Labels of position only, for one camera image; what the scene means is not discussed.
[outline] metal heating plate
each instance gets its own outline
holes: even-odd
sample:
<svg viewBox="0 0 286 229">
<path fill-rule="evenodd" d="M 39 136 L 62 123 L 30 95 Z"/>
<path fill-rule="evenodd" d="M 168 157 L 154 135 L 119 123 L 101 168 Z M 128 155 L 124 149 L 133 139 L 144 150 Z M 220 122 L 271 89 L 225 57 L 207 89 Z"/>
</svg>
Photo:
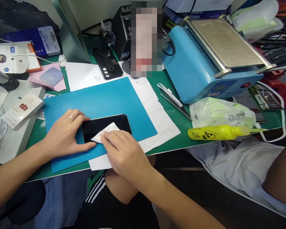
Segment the metal heating plate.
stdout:
<svg viewBox="0 0 286 229">
<path fill-rule="evenodd" d="M 226 67 L 264 64 L 250 45 L 224 19 L 197 20 L 191 23 Z"/>
</svg>

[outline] screen separator machine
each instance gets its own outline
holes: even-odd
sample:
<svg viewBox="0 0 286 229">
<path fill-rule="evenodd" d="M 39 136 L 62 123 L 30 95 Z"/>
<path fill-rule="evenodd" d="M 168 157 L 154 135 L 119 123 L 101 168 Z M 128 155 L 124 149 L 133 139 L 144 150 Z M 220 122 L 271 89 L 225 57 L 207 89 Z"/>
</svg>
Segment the screen separator machine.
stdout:
<svg viewBox="0 0 286 229">
<path fill-rule="evenodd" d="M 169 33 L 175 54 L 163 64 L 185 104 L 205 97 L 236 96 L 275 68 L 229 24 L 225 17 L 190 21 Z M 171 54 L 169 45 L 167 53 Z"/>
</svg>

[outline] smartphone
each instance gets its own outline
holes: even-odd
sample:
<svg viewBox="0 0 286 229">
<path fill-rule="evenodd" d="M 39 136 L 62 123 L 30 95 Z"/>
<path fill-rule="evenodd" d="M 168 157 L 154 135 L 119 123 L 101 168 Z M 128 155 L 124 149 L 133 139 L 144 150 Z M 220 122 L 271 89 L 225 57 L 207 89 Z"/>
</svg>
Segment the smartphone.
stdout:
<svg viewBox="0 0 286 229">
<path fill-rule="evenodd" d="M 127 131 L 131 134 L 130 124 L 126 114 L 91 119 L 90 121 L 85 121 L 82 124 L 84 143 L 93 142 L 91 138 L 113 122 L 120 130 Z"/>
</svg>

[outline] red button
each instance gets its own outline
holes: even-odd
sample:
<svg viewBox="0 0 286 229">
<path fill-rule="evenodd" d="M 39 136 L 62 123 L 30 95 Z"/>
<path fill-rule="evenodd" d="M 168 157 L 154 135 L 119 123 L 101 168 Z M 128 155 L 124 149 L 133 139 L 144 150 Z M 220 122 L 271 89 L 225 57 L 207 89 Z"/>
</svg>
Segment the red button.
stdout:
<svg viewBox="0 0 286 229">
<path fill-rule="evenodd" d="M 244 84 L 243 86 L 241 86 L 241 88 L 247 88 L 247 87 L 249 87 L 249 86 L 251 86 L 251 83 L 246 83 L 246 84 Z"/>
</svg>

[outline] black shorts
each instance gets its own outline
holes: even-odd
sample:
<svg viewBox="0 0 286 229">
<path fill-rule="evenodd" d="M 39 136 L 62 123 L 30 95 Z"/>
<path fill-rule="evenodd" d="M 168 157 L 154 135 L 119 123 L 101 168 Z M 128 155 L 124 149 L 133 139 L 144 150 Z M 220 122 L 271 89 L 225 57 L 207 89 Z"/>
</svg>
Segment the black shorts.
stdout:
<svg viewBox="0 0 286 229">
<path fill-rule="evenodd" d="M 128 205 L 108 189 L 103 173 L 92 185 L 78 213 L 74 228 L 159 229 L 156 206 L 142 193 Z"/>
</svg>

